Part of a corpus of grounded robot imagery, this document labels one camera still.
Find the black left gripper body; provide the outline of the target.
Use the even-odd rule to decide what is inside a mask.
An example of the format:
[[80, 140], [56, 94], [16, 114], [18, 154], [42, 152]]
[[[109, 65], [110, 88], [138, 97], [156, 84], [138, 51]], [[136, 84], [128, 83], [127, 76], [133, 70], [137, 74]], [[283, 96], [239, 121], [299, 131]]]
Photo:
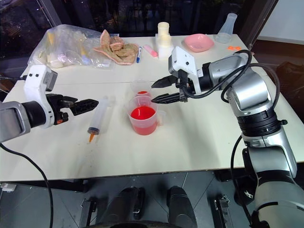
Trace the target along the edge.
[[58, 94], [47, 94], [46, 98], [54, 113], [54, 125], [68, 121], [68, 113], [62, 112], [61, 109], [73, 107], [78, 100], [77, 98]]

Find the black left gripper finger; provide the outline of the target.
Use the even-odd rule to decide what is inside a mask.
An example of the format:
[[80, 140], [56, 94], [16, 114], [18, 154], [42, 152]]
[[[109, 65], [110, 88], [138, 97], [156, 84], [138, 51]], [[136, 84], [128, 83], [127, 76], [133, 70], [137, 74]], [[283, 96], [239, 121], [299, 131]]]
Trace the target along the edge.
[[96, 107], [99, 104], [97, 100], [94, 99], [85, 99], [75, 103], [77, 107]]
[[92, 110], [95, 109], [95, 105], [94, 104], [82, 104], [82, 105], [77, 105], [72, 107], [72, 113], [74, 116], [80, 115], [80, 114], [84, 114], [87, 112], [90, 112]]

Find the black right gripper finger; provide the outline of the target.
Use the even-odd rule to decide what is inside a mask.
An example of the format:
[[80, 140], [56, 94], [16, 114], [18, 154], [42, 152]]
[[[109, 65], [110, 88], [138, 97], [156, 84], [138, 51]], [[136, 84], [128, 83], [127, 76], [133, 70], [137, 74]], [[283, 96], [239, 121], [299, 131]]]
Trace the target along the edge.
[[180, 101], [180, 93], [163, 94], [151, 100], [151, 102], [156, 104], [171, 104], [179, 101]]
[[177, 77], [173, 75], [166, 76], [154, 82], [151, 88], [165, 88], [177, 82]]

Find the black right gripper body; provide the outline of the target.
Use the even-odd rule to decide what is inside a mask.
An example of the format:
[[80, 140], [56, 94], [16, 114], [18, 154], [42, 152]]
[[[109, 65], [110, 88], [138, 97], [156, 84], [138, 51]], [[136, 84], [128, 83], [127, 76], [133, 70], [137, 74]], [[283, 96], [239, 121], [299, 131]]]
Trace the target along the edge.
[[188, 74], [184, 70], [180, 69], [177, 71], [177, 83], [176, 87], [179, 89], [179, 101], [187, 102], [187, 88], [188, 88]]

